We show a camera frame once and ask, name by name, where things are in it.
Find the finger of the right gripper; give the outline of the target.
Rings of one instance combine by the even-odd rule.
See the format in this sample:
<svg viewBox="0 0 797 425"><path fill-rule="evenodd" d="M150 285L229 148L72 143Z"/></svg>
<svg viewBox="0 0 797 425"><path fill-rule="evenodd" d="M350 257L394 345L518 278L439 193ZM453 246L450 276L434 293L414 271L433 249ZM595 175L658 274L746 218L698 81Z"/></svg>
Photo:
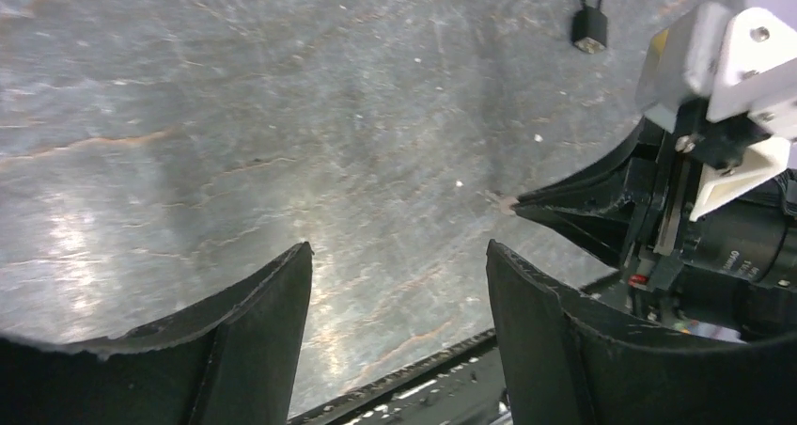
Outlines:
<svg viewBox="0 0 797 425"><path fill-rule="evenodd" d="M564 210L574 213L602 213L626 189L624 183L633 165L643 165L654 155L654 126L639 123L613 150L575 174L519 195L515 213Z"/></svg>
<svg viewBox="0 0 797 425"><path fill-rule="evenodd" d="M542 225L575 244L603 264L618 268L632 208L608 213L563 211L536 206L516 206L515 213Z"/></svg>

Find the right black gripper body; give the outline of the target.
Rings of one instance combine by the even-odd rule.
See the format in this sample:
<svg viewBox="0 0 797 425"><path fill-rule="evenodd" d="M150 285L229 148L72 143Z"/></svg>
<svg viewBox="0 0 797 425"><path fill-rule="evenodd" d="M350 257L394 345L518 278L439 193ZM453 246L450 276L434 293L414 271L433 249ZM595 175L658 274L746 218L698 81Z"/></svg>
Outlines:
<svg viewBox="0 0 797 425"><path fill-rule="evenodd" d="M712 124L707 110L705 100L682 105L674 135L663 141L664 207L650 209L657 229L636 234L624 270L634 305L752 305L773 288L772 181L697 213L710 180L726 185L752 161L735 137L760 143L764 132L742 116Z"/></svg>

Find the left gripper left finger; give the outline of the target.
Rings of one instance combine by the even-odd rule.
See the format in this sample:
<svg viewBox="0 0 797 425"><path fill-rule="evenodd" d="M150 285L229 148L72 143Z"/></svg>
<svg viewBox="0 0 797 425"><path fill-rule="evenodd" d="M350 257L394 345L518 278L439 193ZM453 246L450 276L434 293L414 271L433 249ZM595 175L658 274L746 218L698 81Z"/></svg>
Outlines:
<svg viewBox="0 0 797 425"><path fill-rule="evenodd" d="M284 424L312 288L296 244L120 338L1 340L5 424Z"/></svg>

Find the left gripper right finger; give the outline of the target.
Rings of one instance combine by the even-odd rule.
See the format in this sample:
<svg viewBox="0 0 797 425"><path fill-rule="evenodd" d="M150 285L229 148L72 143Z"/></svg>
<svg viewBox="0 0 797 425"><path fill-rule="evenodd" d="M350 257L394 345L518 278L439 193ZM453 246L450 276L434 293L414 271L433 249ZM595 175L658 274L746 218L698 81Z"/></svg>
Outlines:
<svg viewBox="0 0 797 425"><path fill-rule="evenodd" d="M486 274L517 424L792 424L796 337L734 343L600 302L497 241Z"/></svg>

